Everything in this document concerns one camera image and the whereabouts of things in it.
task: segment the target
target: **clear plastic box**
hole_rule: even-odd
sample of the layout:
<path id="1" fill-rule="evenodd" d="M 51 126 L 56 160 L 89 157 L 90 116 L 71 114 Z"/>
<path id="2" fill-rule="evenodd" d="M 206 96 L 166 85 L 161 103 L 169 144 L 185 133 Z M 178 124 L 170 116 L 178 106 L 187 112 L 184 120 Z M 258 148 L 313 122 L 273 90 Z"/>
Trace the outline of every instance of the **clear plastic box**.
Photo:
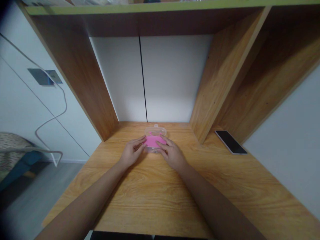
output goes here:
<path id="1" fill-rule="evenodd" d="M 147 127 L 144 130 L 144 134 L 146 135 L 147 139 L 147 141 L 145 142 L 145 152 L 158 153 L 158 149 L 160 147 L 158 146 L 156 141 L 166 144 L 166 141 L 163 140 L 160 135 L 165 136 L 167 134 L 167 130 L 165 128 L 159 127 L 158 124 L 155 124 L 153 127 Z"/>

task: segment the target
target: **wooden desk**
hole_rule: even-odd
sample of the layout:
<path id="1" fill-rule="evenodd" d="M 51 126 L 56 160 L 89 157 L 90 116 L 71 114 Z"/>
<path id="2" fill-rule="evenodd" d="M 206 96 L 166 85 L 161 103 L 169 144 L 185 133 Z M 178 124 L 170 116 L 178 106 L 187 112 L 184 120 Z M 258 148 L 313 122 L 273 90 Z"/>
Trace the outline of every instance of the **wooden desk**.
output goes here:
<path id="1" fill-rule="evenodd" d="M 153 123 L 120 122 L 102 142 L 44 220 L 59 212 L 120 158 L 126 142 Z M 187 161 L 217 187 L 267 239 L 319 239 L 320 223 L 252 155 L 232 155 L 211 131 L 203 145 L 188 123 L 159 124 Z M 121 180 L 94 228 L 98 231 L 212 237 L 178 174 L 160 154 L 143 154 Z"/>

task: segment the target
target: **black phone screen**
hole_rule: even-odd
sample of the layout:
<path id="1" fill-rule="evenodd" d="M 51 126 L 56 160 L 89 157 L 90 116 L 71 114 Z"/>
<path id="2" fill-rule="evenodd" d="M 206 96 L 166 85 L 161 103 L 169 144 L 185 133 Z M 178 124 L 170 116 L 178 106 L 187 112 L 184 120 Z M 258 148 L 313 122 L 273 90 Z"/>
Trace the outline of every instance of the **black phone screen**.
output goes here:
<path id="1" fill-rule="evenodd" d="M 237 143 L 237 141 L 227 131 L 216 131 L 216 133 L 222 141 L 224 141 L 225 145 L 228 146 L 231 152 L 236 154 L 247 154 L 241 145 Z"/>

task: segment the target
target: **gray floor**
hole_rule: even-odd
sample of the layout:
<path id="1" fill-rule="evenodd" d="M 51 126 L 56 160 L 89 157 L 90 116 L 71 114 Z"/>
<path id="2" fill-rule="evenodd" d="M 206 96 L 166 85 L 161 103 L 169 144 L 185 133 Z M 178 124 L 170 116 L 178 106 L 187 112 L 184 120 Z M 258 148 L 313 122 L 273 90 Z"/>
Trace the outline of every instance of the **gray floor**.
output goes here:
<path id="1" fill-rule="evenodd" d="M 1 193 L 6 226 L 13 239 L 33 240 L 41 223 L 83 164 L 39 162 L 32 169 L 36 178 L 20 177 Z"/>

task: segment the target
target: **upper shelf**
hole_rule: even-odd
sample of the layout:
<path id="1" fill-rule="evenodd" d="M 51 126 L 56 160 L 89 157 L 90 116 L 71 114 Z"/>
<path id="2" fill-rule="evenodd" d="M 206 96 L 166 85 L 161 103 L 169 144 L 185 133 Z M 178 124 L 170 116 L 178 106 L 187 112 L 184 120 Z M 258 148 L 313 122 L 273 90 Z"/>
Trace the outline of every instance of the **upper shelf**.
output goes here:
<path id="1" fill-rule="evenodd" d="M 263 6 L 320 4 L 320 0 L 205 0 L 199 2 L 161 2 L 148 4 L 72 6 L 72 7 L 26 7 L 29 15 L 82 15 L 167 12 L 186 10 L 208 10 L 222 8 L 245 8 Z"/>

